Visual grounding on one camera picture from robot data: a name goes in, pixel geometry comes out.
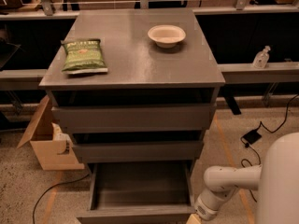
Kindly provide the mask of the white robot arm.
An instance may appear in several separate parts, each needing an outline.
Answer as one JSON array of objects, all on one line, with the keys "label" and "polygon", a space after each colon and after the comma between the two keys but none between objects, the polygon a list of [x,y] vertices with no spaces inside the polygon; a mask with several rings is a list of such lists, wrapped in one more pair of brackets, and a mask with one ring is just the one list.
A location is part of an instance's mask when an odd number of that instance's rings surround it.
[{"label": "white robot arm", "polygon": [[255,224],[299,224],[299,133],[289,133],[267,150],[262,164],[246,168],[211,166],[187,224],[215,218],[239,189],[258,192]]}]

